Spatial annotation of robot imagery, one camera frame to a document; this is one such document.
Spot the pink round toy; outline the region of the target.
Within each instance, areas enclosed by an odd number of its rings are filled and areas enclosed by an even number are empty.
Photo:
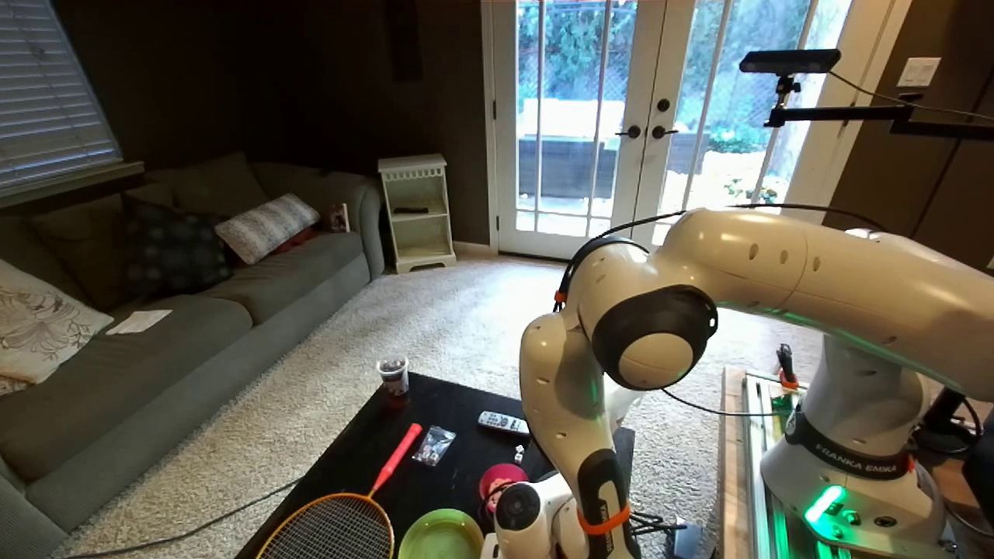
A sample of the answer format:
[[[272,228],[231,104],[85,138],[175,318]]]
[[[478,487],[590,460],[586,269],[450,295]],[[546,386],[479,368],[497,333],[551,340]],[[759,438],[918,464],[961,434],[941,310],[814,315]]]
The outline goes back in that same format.
[[[513,484],[529,481],[528,474],[518,464],[494,464],[487,468],[477,484],[478,492],[487,513],[495,512],[498,500],[505,489]]]

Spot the white small shelf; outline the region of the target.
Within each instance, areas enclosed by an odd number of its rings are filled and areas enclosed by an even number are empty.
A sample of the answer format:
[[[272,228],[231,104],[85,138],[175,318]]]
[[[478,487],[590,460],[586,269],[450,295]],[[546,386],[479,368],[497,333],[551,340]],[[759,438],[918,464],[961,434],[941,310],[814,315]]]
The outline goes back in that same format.
[[[447,162],[442,155],[383,158],[377,162],[388,225],[393,236],[395,270],[455,266]]]

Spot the clear plastic cup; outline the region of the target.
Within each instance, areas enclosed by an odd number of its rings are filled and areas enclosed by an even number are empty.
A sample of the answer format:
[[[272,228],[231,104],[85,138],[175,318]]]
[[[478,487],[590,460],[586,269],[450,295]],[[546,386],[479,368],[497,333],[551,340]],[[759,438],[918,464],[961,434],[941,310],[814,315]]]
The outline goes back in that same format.
[[[393,397],[407,396],[409,391],[409,363],[405,355],[391,355],[377,361],[377,374],[384,389]]]

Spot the small clear plastic bag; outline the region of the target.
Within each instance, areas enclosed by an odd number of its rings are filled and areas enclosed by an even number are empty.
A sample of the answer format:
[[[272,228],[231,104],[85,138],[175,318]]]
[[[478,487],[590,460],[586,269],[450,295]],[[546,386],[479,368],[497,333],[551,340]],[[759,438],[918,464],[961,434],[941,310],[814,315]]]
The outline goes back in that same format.
[[[435,467],[443,459],[444,454],[450,449],[456,438],[455,432],[438,427],[438,425],[432,425],[427,429],[419,448],[412,454],[412,459],[426,464],[426,466]]]

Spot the white glass double door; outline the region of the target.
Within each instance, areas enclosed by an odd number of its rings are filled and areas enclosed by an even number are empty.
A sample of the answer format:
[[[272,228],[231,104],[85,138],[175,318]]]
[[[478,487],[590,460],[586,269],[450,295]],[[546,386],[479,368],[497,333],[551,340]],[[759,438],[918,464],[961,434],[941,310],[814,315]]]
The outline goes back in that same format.
[[[567,257],[609,227],[780,204],[808,127],[766,127],[754,50],[838,45],[852,0],[484,0],[494,244]]]

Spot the white patterned pillow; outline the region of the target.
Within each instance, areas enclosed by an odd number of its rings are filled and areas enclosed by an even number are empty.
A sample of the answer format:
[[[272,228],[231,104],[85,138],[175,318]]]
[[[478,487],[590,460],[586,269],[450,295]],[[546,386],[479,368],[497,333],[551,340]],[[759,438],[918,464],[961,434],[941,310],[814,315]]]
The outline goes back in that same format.
[[[319,220],[316,209],[288,193],[224,220],[214,232],[242,262],[255,265]]]

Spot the green plate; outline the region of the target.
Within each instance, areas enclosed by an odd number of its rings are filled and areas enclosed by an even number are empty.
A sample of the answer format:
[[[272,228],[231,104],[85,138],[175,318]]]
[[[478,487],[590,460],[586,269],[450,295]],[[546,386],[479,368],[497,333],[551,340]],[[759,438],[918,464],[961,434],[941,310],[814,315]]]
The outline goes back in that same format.
[[[458,509],[434,509],[405,531],[398,559],[479,559],[485,537],[473,517]]]

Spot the orange badminton racket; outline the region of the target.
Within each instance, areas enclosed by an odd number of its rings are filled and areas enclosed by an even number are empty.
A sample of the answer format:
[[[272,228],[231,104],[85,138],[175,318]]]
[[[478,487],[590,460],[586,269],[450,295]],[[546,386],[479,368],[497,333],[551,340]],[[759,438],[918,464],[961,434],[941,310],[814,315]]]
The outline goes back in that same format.
[[[255,559],[391,559],[393,524],[376,495],[422,430],[418,422],[409,426],[368,492],[338,492],[312,500],[267,537]]]

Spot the black orange clamp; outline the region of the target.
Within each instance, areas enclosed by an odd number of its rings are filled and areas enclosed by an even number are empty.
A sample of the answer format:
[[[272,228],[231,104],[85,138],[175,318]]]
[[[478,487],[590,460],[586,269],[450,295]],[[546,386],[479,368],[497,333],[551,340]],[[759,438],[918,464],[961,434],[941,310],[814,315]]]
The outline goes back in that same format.
[[[777,372],[778,378],[780,378],[780,385],[788,390],[798,389],[798,375],[794,371],[791,347],[786,343],[781,343],[780,347],[775,351],[775,355],[777,355],[778,364],[780,364]]]

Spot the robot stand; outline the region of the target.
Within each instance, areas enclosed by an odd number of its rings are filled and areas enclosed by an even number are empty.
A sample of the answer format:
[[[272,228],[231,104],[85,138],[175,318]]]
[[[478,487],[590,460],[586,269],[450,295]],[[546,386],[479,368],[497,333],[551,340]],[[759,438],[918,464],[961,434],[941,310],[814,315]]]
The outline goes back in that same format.
[[[782,394],[773,377],[752,374],[741,368],[723,371],[723,411],[759,410],[763,398]],[[773,496],[763,493],[759,475],[759,458],[777,439],[773,427],[764,427],[770,418],[725,417],[721,421],[721,529],[714,556],[717,559],[884,559],[855,552],[837,550],[817,541],[793,514]],[[919,465],[929,468],[937,492],[948,499],[951,508],[972,525],[989,528],[973,493],[962,477],[962,460],[929,454],[917,454]],[[994,539],[969,529],[951,518],[951,530],[958,551],[951,559],[994,559]]]

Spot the dark patterned cushion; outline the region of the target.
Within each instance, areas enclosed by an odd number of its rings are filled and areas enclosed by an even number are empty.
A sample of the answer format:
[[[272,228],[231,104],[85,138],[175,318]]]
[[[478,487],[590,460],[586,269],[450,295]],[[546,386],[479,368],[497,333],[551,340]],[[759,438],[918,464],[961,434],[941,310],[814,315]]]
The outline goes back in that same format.
[[[123,285],[134,297],[201,293],[233,276],[226,244],[214,228],[217,214],[180,211],[122,198]]]

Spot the grey sofa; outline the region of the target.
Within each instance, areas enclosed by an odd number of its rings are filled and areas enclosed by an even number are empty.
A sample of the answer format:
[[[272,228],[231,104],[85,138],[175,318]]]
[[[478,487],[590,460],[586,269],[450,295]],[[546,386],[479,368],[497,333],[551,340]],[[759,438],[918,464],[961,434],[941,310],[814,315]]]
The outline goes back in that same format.
[[[292,193],[319,212],[276,251],[201,293],[134,297],[123,285],[122,198],[228,220]],[[331,233],[345,203],[351,232]],[[251,162],[241,152],[149,172],[97,199],[0,210],[0,259],[108,314],[46,381],[0,396],[0,559],[47,559],[100,507],[382,275],[384,194],[369,175]],[[171,309],[137,334],[132,311]]]

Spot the white paper sheet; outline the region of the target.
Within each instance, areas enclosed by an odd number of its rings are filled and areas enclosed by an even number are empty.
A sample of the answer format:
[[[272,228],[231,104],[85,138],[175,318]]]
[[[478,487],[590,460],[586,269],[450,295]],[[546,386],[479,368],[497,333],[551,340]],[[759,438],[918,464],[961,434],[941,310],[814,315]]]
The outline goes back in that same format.
[[[106,335],[137,334],[146,332],[171,314],[171,309],[149,309],[149,311],[132,311],[131,314],[106,330]]]

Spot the cream floral pillow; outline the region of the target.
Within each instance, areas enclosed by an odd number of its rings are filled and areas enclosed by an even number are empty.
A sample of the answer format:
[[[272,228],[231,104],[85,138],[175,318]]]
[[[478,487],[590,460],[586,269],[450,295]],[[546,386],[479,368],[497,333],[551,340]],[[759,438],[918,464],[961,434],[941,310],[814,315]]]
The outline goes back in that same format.
[[[0,396],[46,381],[113,323],[0,259]]]

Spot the window blinds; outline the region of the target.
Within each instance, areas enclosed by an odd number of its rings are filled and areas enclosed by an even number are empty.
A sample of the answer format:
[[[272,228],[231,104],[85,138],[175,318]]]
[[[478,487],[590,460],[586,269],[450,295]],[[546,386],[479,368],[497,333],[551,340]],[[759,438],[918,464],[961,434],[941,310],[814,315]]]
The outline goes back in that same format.
[[[122,162],[51,0],[0,0],[0,197]]]

